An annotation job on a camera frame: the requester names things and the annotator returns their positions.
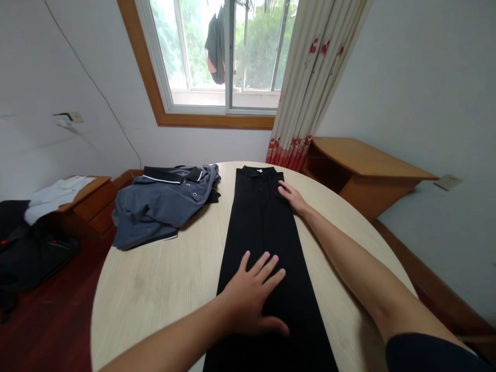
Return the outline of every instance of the white stripe trim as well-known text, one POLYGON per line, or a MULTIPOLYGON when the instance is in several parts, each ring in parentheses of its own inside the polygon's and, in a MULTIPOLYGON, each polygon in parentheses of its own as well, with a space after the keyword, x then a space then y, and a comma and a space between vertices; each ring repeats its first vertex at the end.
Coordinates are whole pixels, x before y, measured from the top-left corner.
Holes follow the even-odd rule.
POLYGON ((174 236, 172 236, 172 237, 169 237, 169 238, 164 238, 164 239, 160 239, 160 240, 156 240, 156 241, 151 242, 151 243, 148 243, 148 244, 157 243, 157 242, 159 242, 159 241, 165 241, 165 240, 174 239, 174 238, 177 238, 177 234, 175 234, 175 235, 174 235, 174 236))
POLYGON ((159 179, 157 179, 157 178, 152 178, 152 177, 145 176, 145 175, 143 175, 143 177, 146 177, 146 178, 152 179, 152 180, 154 180, 154 181, 160 181, 160 182, 167 182, 167 183, 181 183, 180 181, 164 181, 164 180, 159 180, 159 179))

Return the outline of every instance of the black bag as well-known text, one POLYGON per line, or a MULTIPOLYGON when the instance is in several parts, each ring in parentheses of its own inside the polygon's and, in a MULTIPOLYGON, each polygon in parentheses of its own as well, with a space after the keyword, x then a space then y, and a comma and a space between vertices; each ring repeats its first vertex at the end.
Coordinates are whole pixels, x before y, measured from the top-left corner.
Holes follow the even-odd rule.
POLYGON ((0 305, 3 321, 12 310, 9 294, 36 288, 79 252, 79 242, 49 225, 24 221, 28 200, 0 203, 0 305))

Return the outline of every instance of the curtain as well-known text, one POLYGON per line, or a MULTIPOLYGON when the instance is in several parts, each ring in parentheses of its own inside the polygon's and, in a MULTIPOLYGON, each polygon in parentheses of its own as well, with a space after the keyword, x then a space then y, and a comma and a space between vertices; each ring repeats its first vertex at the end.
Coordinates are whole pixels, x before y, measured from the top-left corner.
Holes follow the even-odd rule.
POLYGON ((371 0, 300 0, 266 162, 299 171, 371 0))

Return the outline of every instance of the right hand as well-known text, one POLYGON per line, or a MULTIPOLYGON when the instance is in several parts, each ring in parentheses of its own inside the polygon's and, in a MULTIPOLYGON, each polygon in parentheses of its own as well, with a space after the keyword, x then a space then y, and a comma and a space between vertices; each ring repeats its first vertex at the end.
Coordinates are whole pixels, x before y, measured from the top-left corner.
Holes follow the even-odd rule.
POLYGON ((289 204, 299 215, 302 215, 305 211, 309 210, 310 206, 303 200, 303 197, 298 190, 284 181, 279 181, 279 185, 280 186, 277 188, 279 193, 288 199, 289 204))
POLYGON ((241 259, 238 272, 227 283, 216 300, 226 310, 225 325, 229 333, 259 335, 265 332, 277 331, 285 337, 289 336, 289 328, 281 319, 273 316, 263 316, 262 308, 265 300, 279 285, 286 275, 286 270, 280 269, 269 278, 279 257, 270 257, 265 252, 253 267, 246 271, 250 252, 241 259))

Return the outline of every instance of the green foliage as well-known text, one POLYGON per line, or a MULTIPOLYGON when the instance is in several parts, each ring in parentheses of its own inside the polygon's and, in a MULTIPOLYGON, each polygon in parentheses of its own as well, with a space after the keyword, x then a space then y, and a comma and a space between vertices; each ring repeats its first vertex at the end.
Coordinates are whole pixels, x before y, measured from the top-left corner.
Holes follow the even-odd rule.
MULTIPOLYGON (((205 49, 208 30, 205 29, 205 19, 203 18, 206 15, 202 13, 202 1, 206 0, 180 0, 193 87, 206 87, 213 84, 212 76, 208 71, 208 52, 205 49)), ((169 83, 171 86, 186 88, 177 24, 171 22, 172 14, 169 14, 169 17, 165 16, 165 9, 174 9, 171 7, 172 3, 164 5, 164 2, 160 0, 151 0, 150 3, 169 83)), ((234 86, 241 87, 243 68, 245 68, 245 89, 270 90, 284 0, 269 1, 267 9, 265 9, 263 2, 259 2, 259 4, 262 5, 251 10, 248 16, 246 51, 244 48, 244 11, 237 13, 234 86)), ((280 90, 282 87, 291 34, 295 24, 296 7, 297 2, 292 0, 289 5, 289 16, 276 75, 276 90, 280 90)))
POLYGON ((166 21, 164 12, 160 11, 157 3, 151 1, 151 9, 157 29, 160 50, 162 52, 165 71, 169 80, 175 74, 182 75, 182 80, 186 81, 184 76, 184 67, 182 64, 181 46, 179 44, 179 35, 175 24, 172 26, 166 21))
POLYGON ((181 11, 184 20, 184 32, 191 70, 191 84, 195 87, 211 85, 213 83, 212 75, 208 72, 208 52, 205 49, 208 30, 202 29, 202 13, 198 4, 200 1, 205 0, 181 0, 181 11))

